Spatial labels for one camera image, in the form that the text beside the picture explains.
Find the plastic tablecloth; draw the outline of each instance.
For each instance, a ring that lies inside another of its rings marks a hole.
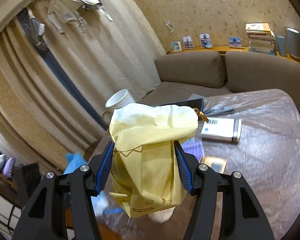
[[[223,117],[242,119],[238,144],[203,141],[206,156],[227,160],[226,174],[239,171],[257,196],[269,220],[275,239],[281,239],[300,213],[300,115],[291,97],[278,89],[261,90],[205,99],[205,110],[218,112],[234,109]],[[196,137],[203,123],[199,122]],[[103,152],[110,136],[106,135],[95,154]],[[118,207],[108,194],[110,208]],[[103,221],[122,239],[182,240],[192,215],[196,197],[187,195],[169,221],[159,224],[147,215],[131,219],[126,213],[103,215]],[[212,240],[218,239],[221,223],[222,194],[218,193]]]

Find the gray speaker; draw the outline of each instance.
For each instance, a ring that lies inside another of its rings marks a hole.
[[[287,28],[290,55],[294,60],[300,61],[300,33],[292,28]]]
[[[279,47],[279,55],[281,57],[286,57],[287,56],[286,37],[277,35],[277,43],[278,43],[278,47]]]

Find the brown sofa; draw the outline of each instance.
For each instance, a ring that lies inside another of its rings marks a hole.
[[[162,83],[140,103],[159,105],[231,93],[281,89],[300,113],[300,64],[265,54],[229,51],[226,65],[217,51],[193,51],[159,56],[155,64]]]

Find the wooden shelf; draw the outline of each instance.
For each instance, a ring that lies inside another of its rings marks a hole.
[[[241,47],[241,48],[231,48],[229,46],[213,46],[212,48],[195,48],[195,49],[191,49],[191,50],[182,50],[182,52],[189,52],[189,51],[218,51],[220,54],[225,54],[227,51],[243,51],[243,52],[249,52],[249,48],[248,47]],[[180,53],[180,52],[172,52],[169,51],[167,52],[167,54],[174,54],[174,53]],[[291,58],[290,54],[287,54],[287,57],[282,57],[285,58],[287,60],[291,60],[294,62],[297,62],[300,64],[300,61],[296,61],[293,58]]]

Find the yellow paper bag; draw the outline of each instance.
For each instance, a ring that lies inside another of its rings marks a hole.
[[[114,111],[110,193],[131,218],[180,205],[182,187],[173,141],[192,138],[198,116],[188,106],[129,104]]]

